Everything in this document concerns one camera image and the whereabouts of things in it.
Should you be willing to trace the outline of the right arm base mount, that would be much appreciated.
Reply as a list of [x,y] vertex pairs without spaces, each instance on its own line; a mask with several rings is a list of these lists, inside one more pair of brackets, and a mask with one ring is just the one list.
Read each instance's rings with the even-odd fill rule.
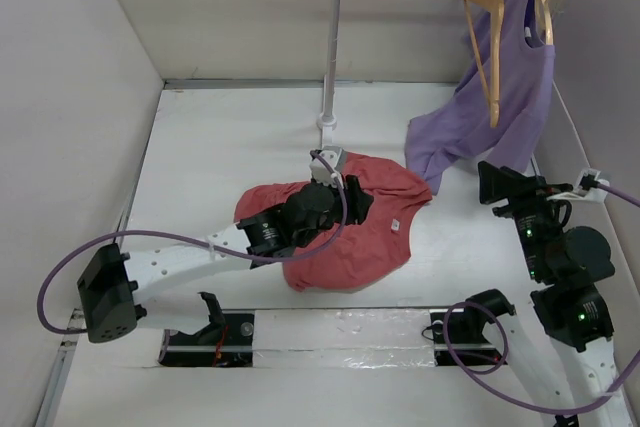
[[[514,314],[515,307],[497,289],[490,289],[468,298],[487,308],[496,316]],[[434,346],[434,358],[438,367],[455,366],[456,363],[446,347],[443,335],[443,321],[446,310],[430,312],[430,320],[422,329],[422,337]],[[455,309],[448,323],[451,343],[462,363],[468,367],[495,367],[502,360],[502,354],[482,335],[482,328],[489,318],[476,309],[463,307]]]

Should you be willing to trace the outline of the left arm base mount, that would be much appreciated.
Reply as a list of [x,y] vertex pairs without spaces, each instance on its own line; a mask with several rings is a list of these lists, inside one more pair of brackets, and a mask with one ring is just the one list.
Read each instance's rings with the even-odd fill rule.
[[249,368],[253,366],[255,310],[223,310],[217,297],[201,293],[208,323],[194,334],[165,331],[158,362],[176,368]]

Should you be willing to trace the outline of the red t-shirt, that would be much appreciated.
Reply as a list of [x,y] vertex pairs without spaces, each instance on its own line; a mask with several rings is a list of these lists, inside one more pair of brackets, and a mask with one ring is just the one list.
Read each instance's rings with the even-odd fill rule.
[[343,168],[374,201],[361,225],[346,226],[322,252],[283,265],[292,289],[355,290],[388,275],[411,256],[410,227],[432,200],[428,184],[393,160],[349,152]]

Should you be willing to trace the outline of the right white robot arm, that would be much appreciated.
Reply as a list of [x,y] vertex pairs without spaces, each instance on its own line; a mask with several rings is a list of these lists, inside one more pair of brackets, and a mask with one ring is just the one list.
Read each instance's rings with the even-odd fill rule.
[[575,184],[550,184],[486,161],[478,165],[479,200],[498,218],[513,220],[530,278],[534,313],[561,363],[553,370],[519,322],[515,306],[497,289],[459,304],[462,331],[498,351],[530,399],[517,400],[491,388],[496,397],[540,414],[546,426],[630,426],[623,384],[639,365],[614,363],[614,325],[596,284],[612,277],[611,247],[596,229],[567,225],[575,201],[603,202],[613,189],[601,174],[585,169]]

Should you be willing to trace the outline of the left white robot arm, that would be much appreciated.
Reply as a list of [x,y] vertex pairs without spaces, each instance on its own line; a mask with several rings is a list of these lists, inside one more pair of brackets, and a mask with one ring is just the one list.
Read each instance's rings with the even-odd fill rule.
[[[357,177],[347,175],[339,185],[306,183],[285,202],[193,244],[130,253],[103,246],[77,282],[88,339],[106,343],[144,327],[212,343],[226,321],[204,278],[323,253],[335,244],[338,227],[366,220],[373,202]],[[332,238],[313,247],[325,232]]]

